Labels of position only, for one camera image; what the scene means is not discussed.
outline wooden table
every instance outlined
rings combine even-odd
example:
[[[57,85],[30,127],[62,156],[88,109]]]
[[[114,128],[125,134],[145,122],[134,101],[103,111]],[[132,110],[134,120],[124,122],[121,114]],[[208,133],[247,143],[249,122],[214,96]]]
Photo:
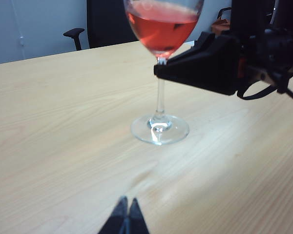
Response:
[[[0,234],[95,234],[121,195],[151,234],[293,234],[293,100],[166,82],[190,134],[143,143],[154,63],[134,42],[0,65]]]

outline office chair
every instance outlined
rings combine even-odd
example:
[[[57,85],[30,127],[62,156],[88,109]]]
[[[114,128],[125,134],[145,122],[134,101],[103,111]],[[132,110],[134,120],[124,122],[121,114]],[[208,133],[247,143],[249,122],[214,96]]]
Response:
[[[81,50],[79,34],[74,28],[63,35],[74,39],[76,50]],[[87,31],[90,48],[136,41],[128,23],[122,0],[87,0]]]

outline chair armrest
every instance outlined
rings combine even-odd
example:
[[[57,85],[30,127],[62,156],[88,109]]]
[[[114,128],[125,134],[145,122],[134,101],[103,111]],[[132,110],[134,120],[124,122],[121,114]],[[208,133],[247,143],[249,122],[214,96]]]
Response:
[[[70,38],[78,38],[79,34],[84,31],[83,28],[73,28],[65,33],[63,33],[63,36],[70,37]]]

